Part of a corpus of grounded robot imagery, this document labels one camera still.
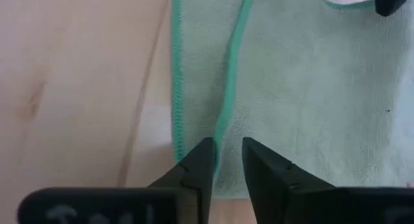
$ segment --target wooden table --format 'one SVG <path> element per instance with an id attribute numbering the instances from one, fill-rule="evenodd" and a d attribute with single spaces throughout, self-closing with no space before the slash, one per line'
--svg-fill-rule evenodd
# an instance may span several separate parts
<path id="1" fill-rule="evenodd" d="M 173 166 L 170 5 L 0 0 L 2 223 L 39 188 L 146 186 Z M 211 213 L 256 222 L 249 200 Z"/>

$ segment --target mint green towel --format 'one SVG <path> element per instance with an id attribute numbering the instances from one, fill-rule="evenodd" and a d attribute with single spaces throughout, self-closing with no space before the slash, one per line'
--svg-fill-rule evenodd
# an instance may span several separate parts
<path id="1" fill-rule="evenodd" d="M 414 181 L 413 11 L 174 0 L 177 160 L 214 136 L 217 197 L 248 196 L 245 136 L 334 185 Z"/>

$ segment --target light wooden surface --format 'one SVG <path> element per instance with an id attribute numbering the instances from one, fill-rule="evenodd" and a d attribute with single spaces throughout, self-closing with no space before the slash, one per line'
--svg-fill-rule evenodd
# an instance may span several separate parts
<path id="1" fill-rule="evenodd" d="M 0 219 L 48 186 L 146 186 L 173 166 L 169 0 L 0 0 Z M 213 200 L 210 223 L 255 223 Z"/>

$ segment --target microfiber cloth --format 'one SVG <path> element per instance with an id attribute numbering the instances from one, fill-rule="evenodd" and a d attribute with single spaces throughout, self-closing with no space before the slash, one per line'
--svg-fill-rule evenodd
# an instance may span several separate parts
<path id="1" fill-rule="evenodd" d="M 173 0 L 176 160 L 214 136 L 216 197 L 248 197 L 246 136 L 336 186 L 414 181 L 414 6 L 333 7 Z"/>

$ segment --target black object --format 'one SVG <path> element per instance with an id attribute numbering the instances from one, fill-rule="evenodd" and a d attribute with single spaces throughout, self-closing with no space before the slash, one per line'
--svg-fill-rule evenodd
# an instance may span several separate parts
<path id="1" fill-rule="evenodd" d="M 390 16 L 407 0 L 375 0 L 375 10 L 381 16 Z"/>
<path id="2" fill-rule="evenodd" d="M 148 188 L 49 188 L 18 211 L 29 223 L 207 224 L 215 147 L 204 139 Z M 258 143 L 243 139 L 243 166 L 257 222 L 414 223 L 414 190 L 336 188 Z"/>

